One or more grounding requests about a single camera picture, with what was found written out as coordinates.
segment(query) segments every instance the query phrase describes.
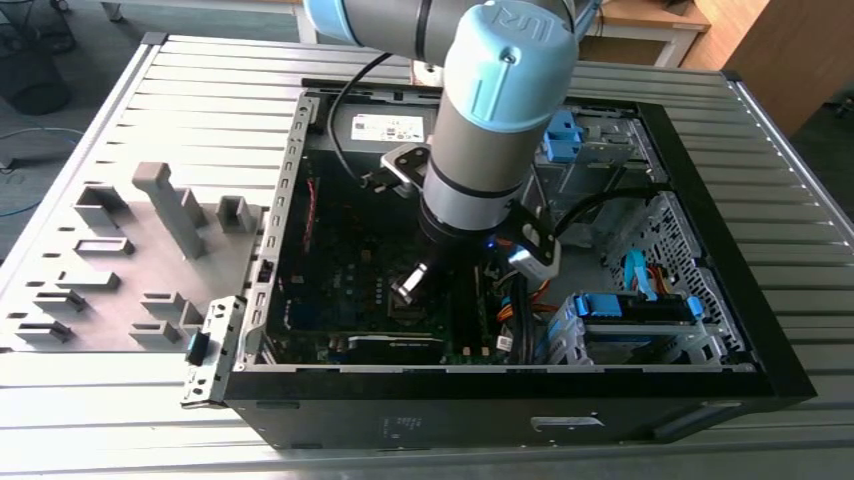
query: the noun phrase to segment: metal slotted work surface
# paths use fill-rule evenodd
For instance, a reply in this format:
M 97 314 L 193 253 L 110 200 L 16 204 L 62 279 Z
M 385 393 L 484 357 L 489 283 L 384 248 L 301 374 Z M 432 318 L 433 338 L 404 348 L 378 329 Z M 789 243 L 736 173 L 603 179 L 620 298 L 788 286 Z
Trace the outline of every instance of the metal slotted work surface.
M 138 161 L 156 159 L 169 163 L 174 185 L 190 187 L 200 203 L 240 195 L 268 204 L 300 79 L 346 79 L 373 56 L 345 47 L 177 36 L 140 47 L 0 271 L 0 307 L 12 301 L 10 286 L 28 281 L 46 226 L 72 215 L 81 182 L 112 182 Z M 408 72 L 405 60 L 392 58 L 368 80 L 405 83 Z M 273 451 L 232 411 L 180 409 L 180 354 L 8 353 L 0 355 L 0 411 L 13 415 L 0 417 L 0 473 L 356 472 L 431 465 L 435 473 L 489 478 L 564 478 L 571 472 L 587 478 L 601 469 L 661 478 L 684 476 L 685 459 L 737 462 L 732 478 L 773 468 L 796 474 L 805 465 L 812 473 L 849 469 L 847 450 L 809 450 L 854 443 L 849 223 L 740 84 L 716 73 L 581 63 L 569 94 L 665 106 L 811 375 L 815 399 L 663 446 L 288 453 Z M 653 468 L 640 460 L 649 455 L 661 456 Z M 488 466 L 521 462 L 539 463 L 528 470 Z M 453 470 L 459 464 L 480 467 Z M 717 478 L 719 472 L 715 463 L 689 475 Z

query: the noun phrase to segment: gray plastic peg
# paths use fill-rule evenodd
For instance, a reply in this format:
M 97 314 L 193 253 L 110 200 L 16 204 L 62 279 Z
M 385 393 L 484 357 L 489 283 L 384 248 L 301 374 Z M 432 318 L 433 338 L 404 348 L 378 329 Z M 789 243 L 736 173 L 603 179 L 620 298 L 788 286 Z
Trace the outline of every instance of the gray plastic peg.
M 254 233 L 254 217 L 242 197 L 220 198 L 216 218 L 224 233 Z
M 141 162 L 133 173 L 133 186 L 138 188 L 154 206 L 160 221 L 186 258 L 198 258 L 204 244 L 192 216 L 184 210 L 181 197 L 172 188 L 169 166 L 161 162 Z
M 106 185 L 86 185 L 73 208 L 89 228 L 116 228 L 110 214 L 126 208 L 116 189 Z

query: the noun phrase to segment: wooden desk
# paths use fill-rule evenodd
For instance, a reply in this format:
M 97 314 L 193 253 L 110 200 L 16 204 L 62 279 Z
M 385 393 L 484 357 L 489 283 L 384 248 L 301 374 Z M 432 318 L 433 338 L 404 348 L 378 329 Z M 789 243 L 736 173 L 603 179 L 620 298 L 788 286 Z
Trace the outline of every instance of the wooden desk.
M 695 5 L 680 16 L 659 0 L 612 0 L 601 12 L 581 41 L 581 58 L 599 62 L 675 68 L 711 26 Z

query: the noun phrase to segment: black cable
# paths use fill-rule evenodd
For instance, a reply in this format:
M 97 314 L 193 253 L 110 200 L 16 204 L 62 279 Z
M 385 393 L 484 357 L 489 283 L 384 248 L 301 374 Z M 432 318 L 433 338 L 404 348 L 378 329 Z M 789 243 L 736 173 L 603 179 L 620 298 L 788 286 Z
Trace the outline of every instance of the black cable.
M 527 341 L 527 325 L 524 323 L 524 316 L 520 315 L 521 305 L 527 303 L 527 292 L 519 295 L 519 281 L 521 278 L 521 282 L 527 284 L 527 280 L 524 279 L 524 275 L 516 275 L 512 279 L 512 283 L 509 286 L 509 306 L 512 308 L 512 351 L 515 353 L 515 362 L 519 365 L 524 365 L 528 358 L 528 341 Z
M 424 43 L 427 37 L 427 21 L 429 20 L 429 10 L 432 8 L 432 0 L 421 0 L 414 16 L 414 58 L 424 61 Z
M 329 132 L 329 139 L 332 140 L 332 149 L 334 150 L 334 156 L 337 157 L 337 161 L 340 162 L 341 167 L 344 168 L 344 171 L 356 181 L 360 188 L 366 187 L 366 181 L 361 177 L 358 177 L 358 175 L 356 175 L 356 172 L 353 172 L 352 168 L 349 167 L 349 164 L 346 163 L 346 159 L 344 158 L 344 151 L 341 150 L 341 144 L 337 141 L 337 134 L 334 133 L 334 128 L 333 128 L 334 114 L 337 113 L 337 106 L 341 103 L 341 99 L 346 96 L 346 94 L 352 90 L 352 87 L 356 85 L 356 83 L 358 83 L 358 80 L 361 80 L 361 78 L 368 74 L 368 72 L 373 70 L 373 67 L 376 67 L 380 63 L 382 63 L 388 59 L 388 57 L 390 57 L 390 53 L 382 53 L 373 60 L 370 60 L 370 62 L 361 68 L 361 70 L 358 70 L 358 73 L 353 75 L 349 82 L 346 82 L 346 85 L 344 85 L 344 88 L 341 88 L 341 91 L 337 94 L 337 97 L 334 97 L 334 101 L 332 102 L 332 107 L 329 107 L 329 115 L 326 116 L 326 119 L 325 119 L 325 130 L 326 132 Z
M 616 188 L 607 192 L 596 193 L 585 197 L 568 212 L 563 214 L 557 224 L 555 225 L 555 236 L 559 237 L 569 228 L 569 225 L 595 207 L 601 205 L 608 200 L 615 198 L 652 198 L 664 189 L 661 187 L 643 187 L 643 188 Z
M 531 365 L 533 363 L 535 321 L 528 301 L 528 280 L 524 275 L 515 275 L 509 290 L 509 304 L 512 307 L 512 319 L 515 325 L 512 344 L 519 344 L 517 363 Z
M 548 197 L 545 196 L 545 188 L 543 187 L 543 179 L 539 176 L 539 171 L 536 170 L 535 162 L 531 162 L 531 177 L 533 177 L 533 186 L 536 187 L 536 191 L 539 193 L 539 199 L 543 203 L 543 211 L 548 212 Z
M 599 26 L 596 28 L 596 36 L 601 38 L 604 36 L 604 10 L 601 10 L 601 4 L 596 6 L 596 11 L 599 13 Z
M 572 15 L 572 7 L 569 7 L 569 2 L 572 0 L 563 0 L 563 6 L 565 7 L 565 15 L 569 17 L 569 32 L 575 35 L 575 16 Z

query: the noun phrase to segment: cable on floor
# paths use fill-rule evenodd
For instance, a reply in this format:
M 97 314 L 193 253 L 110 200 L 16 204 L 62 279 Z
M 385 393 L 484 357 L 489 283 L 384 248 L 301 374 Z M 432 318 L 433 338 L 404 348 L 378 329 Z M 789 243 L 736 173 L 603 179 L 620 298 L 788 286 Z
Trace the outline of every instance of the cable on floor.
M 66 142 L 72 143 L 73 145 L 77 144 L 77 142 L 69 138 L 66 138 L 65 136 L 60 135 L 58 132 L 70 132 L 74 133 L 80 136 L 82 136 L 82 132 L 78 130 L 74 130 L 72 128 L 58 128 L 58 127 L 45 127 L 44 125 L 41 125 L 38 122 L 36 122 L 32 118 L 29 118 L 26 115 L 21 115 L 17 110 L 14 110 L 8 104 L 5 104 L 4 102 L 0 102 L 0 106 L 2 106 L 2 108 L 5 108 L 5 110 L 14 115 L 17 118 L 21 119 L 22 122 L 28 123 L 29 125 L 32 125 L 33 127 L 36 127 L 38 130 L 49 133 L 50 135 L 56 136 L 57 138 L 61 138 L 62 140 L 65 140 Z
M 0 218 L 12 217 L 12 216 L 17 215 L 18 213 L 28 212 L 29 210 L 36 208 L 40 203 L 41 203 L 41 200 L 38 200 L 36 203 L 33 203 L 28 207 L 18 208 L 17 210 L 12 210 L 10 212 L 0 213 Z
M 2 135 L 0 135 L 0 140 L 5 140 L 6 138 L 14 137 L 16 135 L 20 135 L 21 133 L 29 133 L 29 132 L 70 132 L 70 133 L 76 133 L 77 135 L 82 136 L 82 132 L 80 130 L 74 130 L 73 128 L 60 128 L 60 127 L 32 127 L 32 128 L 22 128 L 20 130 L 16 130 L 14 132 L 10 133 L 4 133 Z M 60 135 L 60 138 L 62 140 L 65 140 L 68 143 L 70 143 L 72 145 L 76 145 L 77 142 L 69 138 L 65 138 Z

